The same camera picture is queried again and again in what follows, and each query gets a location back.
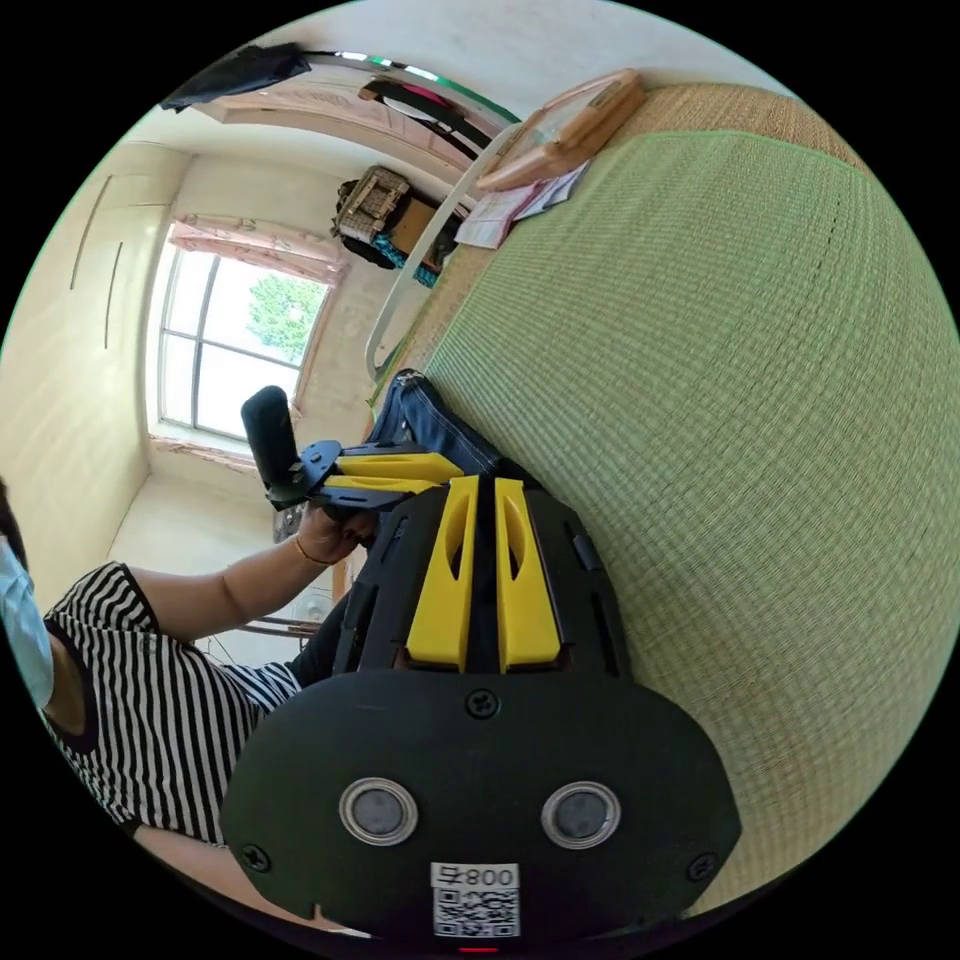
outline green mat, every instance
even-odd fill
[[[425,372],[581,514],[637,679],[715,739],[745,832],[698,908],[815,852],[960,627],[960,344],[890,198],[761,137],[634,138],[515,228]]]

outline yellow plastic part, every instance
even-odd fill
[[[339,487],[343,490],[386,490],[390,493],[423,493],[439,486],[429,480],[405,480],[393,477],[327,477],[325,487]]]
[[[337,469],[347,477],[392,477],[441,484],[462,477],[463,471],[439,453],[384,453],[341,457]]]
[[[511,667],[552,663],[560,655],[560,635],[523,483],[498,478],[494,497],[500,671],[506,673]],[[511,570],[511,554],[516,560],[516,576]]]
[[[455,478],[440,518],[420,602],[407,637],[407,653],[418,663],[467,666],[473,551],[477,532],[478,477]],[[460,550],[456,573],[453,560]]]

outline bag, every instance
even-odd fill
[[[357,182],[334,218],[334,231],[372,243],[387,218],[410,192],[410,182],[386,167],[371,167]]]

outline hand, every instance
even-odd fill
[[[297,537],[311,560],[333,566],[349,557],[361,540],[372,537],[376,523],[375,513],[358,513],[340,524],[331,520],[322,507],[310,503],[300,521]]]

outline tree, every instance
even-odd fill
[[[325,293],[311,280],[267,274],[250,289],[247,329],[265,347],[278,347],[287,360],[299,363]]]

